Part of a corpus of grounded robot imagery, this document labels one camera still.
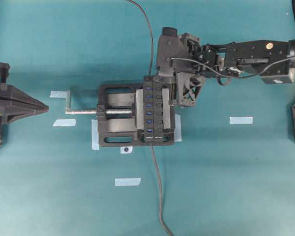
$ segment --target robotic arm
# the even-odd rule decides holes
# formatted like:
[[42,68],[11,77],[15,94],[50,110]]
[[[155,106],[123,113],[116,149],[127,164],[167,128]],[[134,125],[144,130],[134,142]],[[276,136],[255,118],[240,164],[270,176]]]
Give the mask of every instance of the robotic arm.
[[293,83],[295,40],[201,46],[198,37],[165,27],[158,41],[156,69],[142,84],[102,85],[96,110],[72,110],[68,92],[66,114],[97,115],[102,147],[171,145],[175,106],[195,106],[207,78],[216,78],[223,86],[232,78],[256,75],[266,84]]
[[[266,84],[293,83],[295,40],[257,40],[225,45],[200,45],[188,33],[177,35],[174,28],[163,28],[158,41],[156,79],[171,84],[172,103],[192,107],[206,78],[217,78],[228,85],[232,78],[260,75]],[[240,76],[243,72],[252,75]]]

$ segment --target black cable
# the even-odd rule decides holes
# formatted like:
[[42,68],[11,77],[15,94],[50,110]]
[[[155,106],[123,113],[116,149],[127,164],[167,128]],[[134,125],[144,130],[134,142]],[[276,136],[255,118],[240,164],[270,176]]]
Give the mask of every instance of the black cable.
[[144,15],[144,17],[146,19],[148,30],[149,30],[149,37],[151,39],[151,59],[150,59],[150,62],[149,62],[149,69],[148,69],[148,75],[151,75],[152,65],[153,65],[153,59],[154,59],[154,40],[153,40],[153,32],[152,32],[151,24],[149,23],[148,16],[146,15],[146,13],[144,12],[143,8],[139,4],[137,4],[133,0],[125,0],[125,1],[130,2],[130,3],[134,4],[134,5],[136,5],[142,11],[142,13],[143,13],[143,15]]
[[[125,0],[125,1],[130,2],[130,3],[134,4],[134,5],[136,5],[142,11],[142,13],[144,14],[144,17],[146,19],[148,30],[149,30],[149,35],[150,35],[150,39],[151,39],[151,60],[150,60],[150,63],[149,63],[149,70],[148,70],[148,75],[151,75],[152,65],[153,65],[153,58],[154,58],[154,40],[153,40],[153,33],[152,33],[151,24],[149,23],[148,16],[146,15],[146,13],[144,12],[143,8],[139,4],[137,4],[133,0]],[[159,221],[160,221],[162,227],[164,228],[164,230],[168,233],[168,235],[169,236],[174,236],[173,233],[171,232],[171,230],[167,227],[167,225],[164,223],[164,220],[163,220],[163,187],[162,187],[162,178],[161,178],[161,174],[160,174],[159,169],[158,169],[158,165],[157,165],[157,161],[156,161],[155,152],[154,152],[154,148],[153,148],[152,142],[150,142],[150,148],[151,148],[151,152],[152,152],[153,163],[154,163],[155,169],[156,169],[157,180],[158,180],[158,187],[159,187],[159,214],[158,214]]]
[[221,77],[218,76],[218,77],[217,77],[217,82],[218,82],[218,84],[221,85],[221,86],[227,86],[227,85],[229,85],[229,84],[231,83],[232,79],[233,79],[233,78],[227,78],[227,81],[222,82]]
[[167,227],[167,225],[165,224],[165,222],[163,220],[163,188],[162,188],[162,178],[161,178],[161,174],[160,174],[159,169],[158,169],[158,164],[157,164],[157,161],[156,161],[155,152],[154,152],[154,148],[153,148],[152,142],[150,143],[150,148],[151,148],[153,162],[154,162],[156,173],[157,173],[157,180],[158,180],[158,187],[159,187],[159,213],[158,213],[159,221],[161,222],[161,225],[163,226],[164,230],[168,233],[168,235],[173,236],[173,233]]
[[287,60],[291,60],[291,59],[294,59],[295,56],[292,56],[292,57],[289,57],[289,58],[285,58],[285,59],[282,59],[282,60],[278,60],[278,61],[275,61],[273,63],[271,63],[270,65],[266,66],[262,71],[258,72],[258,73],[255,73],[255,74],[252,74],[252,75],[247,75],[247,76],[242,76],[242,77],[236,77],[236,76],[231,76],[231,75],[223,75],[221,73],[219,73],[218,71],[212,69],[211,67],[209,67],[208,65],[206,64],[203,64],[197,60],[193,60],[193,59],[188,59],[188,58],[171,58],[171,60],[185,60],[185,61],[191,61],[191,62],[194,62],[196,64],[199,64],[201,66],[204,66],[205,68],[209,69],[210,71],[213,71],[215,74],[221,76],[221,77],[226,77],[226,78],[235,78],[235,79],[248,79],[248,78],[251,78],[251,77],[254,77],[254,76],[257,76],[257,75],[261,75],[263,73],[265,73],[271,66],[275,65],[275,64],[278,64],[278,63],[281,63],[281,62],[285,62]]

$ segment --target brass screw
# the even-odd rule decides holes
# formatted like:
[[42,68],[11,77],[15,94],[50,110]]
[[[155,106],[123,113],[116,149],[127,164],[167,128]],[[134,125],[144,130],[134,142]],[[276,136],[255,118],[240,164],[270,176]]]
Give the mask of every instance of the brass screw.
[[268,50],[273,48],[273,43],[267,43],[267,45],[265,46]]

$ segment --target metal rod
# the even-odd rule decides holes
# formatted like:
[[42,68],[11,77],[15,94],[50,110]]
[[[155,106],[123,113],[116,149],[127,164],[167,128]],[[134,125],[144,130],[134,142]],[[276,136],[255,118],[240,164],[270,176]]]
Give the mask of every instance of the metal rod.
[[[71,91],[67,91],[66,97],[66,106],[65,106],[66,115],[96,115],[96,109],[92,110],[72,110],[71,109]],[[131,109],[107,109],[106,114],[108,115],[125,115],[132,114]]]
[[[66,115],[96,115],[96,110],[66,110]],[[132,114],[131,109],[107,109],[108,115],[127,115]]]

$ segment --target white tape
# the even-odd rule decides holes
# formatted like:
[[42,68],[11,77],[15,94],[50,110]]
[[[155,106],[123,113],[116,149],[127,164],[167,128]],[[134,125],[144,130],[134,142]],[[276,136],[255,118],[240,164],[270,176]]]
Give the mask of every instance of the white tape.
[[138,186],[141,178],[115,178],[115,186]]
[[53,126],[75,126],[75,119],[57,119]]
[[175,130],[174,130],[174,139],[175,142],[181,142],[181,118],[180,115],[175,115]]
[[230,124],[252,124],[253,117],[230,117]]
[[92,150],[99,150],[98,122],[96,119],[92,119]]
[[66,91],[51,91],[50,92],[50,97],[66,98],[67,97],[67,92]]
[[121,154],[130,154],[132,153],[133,147],[120,147]]

